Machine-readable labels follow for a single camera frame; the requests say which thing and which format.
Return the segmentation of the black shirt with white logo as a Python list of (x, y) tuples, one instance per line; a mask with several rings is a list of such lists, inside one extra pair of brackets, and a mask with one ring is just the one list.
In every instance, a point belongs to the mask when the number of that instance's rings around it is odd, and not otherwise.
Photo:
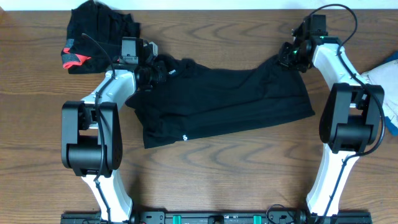
[(126, 101), (145, 148), (285, 124), (315, 114), (301, 75), (272, 56), (251, 70), (211, 69), (159, 55), (166, 82)]

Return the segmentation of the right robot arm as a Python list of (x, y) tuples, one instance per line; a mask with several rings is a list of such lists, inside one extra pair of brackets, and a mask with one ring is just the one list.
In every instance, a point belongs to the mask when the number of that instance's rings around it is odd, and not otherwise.
[(322, 161), (306, 198), (307, 213), (296, 222), (371, 223), (369, 212), (341, 211), (339, 201), (356, 161), (372, 153), (367, 146), (377, 149), (384, 137), (384, 90), (359, 77), (339, 38), (321, 28), (294, 29), (292, 36), (292, 43), (282, 45), (278, 63), (300, 72), (315, 67), (330, 89), (319, 124)]

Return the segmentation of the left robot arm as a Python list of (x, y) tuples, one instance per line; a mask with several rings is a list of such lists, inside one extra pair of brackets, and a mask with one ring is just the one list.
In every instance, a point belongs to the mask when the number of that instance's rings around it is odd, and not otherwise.
[(137, 90), (165, 81), (161, 67), (154, 64), (157, 55), (155, 43), (124, 38), (120, 55), (95, 90), (62, 106), (62, 163), (89, 186), (100, 210), (66, 212), (61, 223), (139, 223), (119, 171), (119, 110)]

